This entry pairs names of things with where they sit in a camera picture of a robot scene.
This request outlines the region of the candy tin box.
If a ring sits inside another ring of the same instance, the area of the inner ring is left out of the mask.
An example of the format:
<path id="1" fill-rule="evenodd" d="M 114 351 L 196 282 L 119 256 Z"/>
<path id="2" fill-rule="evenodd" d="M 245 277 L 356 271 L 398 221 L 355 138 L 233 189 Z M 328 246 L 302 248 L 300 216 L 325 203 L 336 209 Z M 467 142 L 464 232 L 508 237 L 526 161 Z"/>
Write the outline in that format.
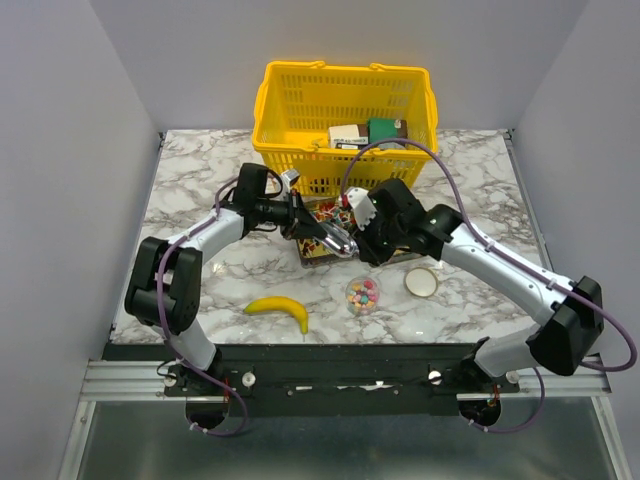
<path id="1" fill-rule="evenodd" d="M 304 263 L 357 259 L 380 266 L 415 256 L 407 248 L 391 248 L 379 230 L 383 216 L 377 202 L 364 190 L 353 189 L 346 199 L 346 203 L 291 200 L 292 225 L 282 232 L 297 242 Z"/>

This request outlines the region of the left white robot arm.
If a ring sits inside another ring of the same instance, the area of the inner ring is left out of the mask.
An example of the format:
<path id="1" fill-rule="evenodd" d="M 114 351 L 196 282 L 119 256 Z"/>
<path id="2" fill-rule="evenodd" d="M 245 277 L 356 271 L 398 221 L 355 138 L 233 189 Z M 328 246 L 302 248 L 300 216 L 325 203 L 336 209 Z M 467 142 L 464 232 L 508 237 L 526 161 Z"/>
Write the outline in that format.
<path id="1" fill-rule="evenodd" d="M 328 236 L 301 195 L 288 192 L 284 178 L 264 165 L 243 164 L 223 189 L 227 194 L 217 194 L 194 226 L 170 239 L 141 242 L 124 299 L 126 313 L 157 329 L 175 358 L 190 365 L 187 382 L 201 395 L 214 393 L 222 380 L 221 354 L 196 320 L 203 266 L 263 224 L 287 239 Z"/>

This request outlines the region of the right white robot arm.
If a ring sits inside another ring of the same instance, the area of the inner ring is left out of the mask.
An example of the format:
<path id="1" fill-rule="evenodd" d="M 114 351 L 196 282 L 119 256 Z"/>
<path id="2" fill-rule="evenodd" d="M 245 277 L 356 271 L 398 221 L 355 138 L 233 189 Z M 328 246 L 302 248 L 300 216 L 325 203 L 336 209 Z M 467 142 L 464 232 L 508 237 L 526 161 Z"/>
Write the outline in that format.
<path id="1" fill-rule="evenodd" d="M 602 333 L 601 314 L 584 304 L 602 303 L 597 282 L 574 282 L 516 256 L 470 230 L 449 206 L 425 209 L 403 181 L 389 179 L 371 191 L 352 187 L 344 200 L 356 219 L 362 261 L 379 266 L 397 250 L 441 260 L 482 280 L 533 319 L 528 329 L 476 343 L 459 370 L 467 389 L 480 392 L 509 371 L 537 366 L 570 376 Z"/>

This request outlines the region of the shiny metal scoop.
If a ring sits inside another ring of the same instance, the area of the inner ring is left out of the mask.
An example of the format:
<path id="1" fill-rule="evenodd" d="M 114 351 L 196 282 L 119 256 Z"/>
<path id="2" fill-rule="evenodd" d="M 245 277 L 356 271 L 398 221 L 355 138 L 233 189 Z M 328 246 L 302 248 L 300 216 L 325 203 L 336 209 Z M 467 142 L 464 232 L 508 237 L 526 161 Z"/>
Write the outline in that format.
<path id="1" fill-rule="evenodd" d="M 321 223 L 327 237 L 319 242 L 327 251 L 339 258 L 352 258 L 358 254 L 357 243 L 346 230 L 336 224 Z"/>

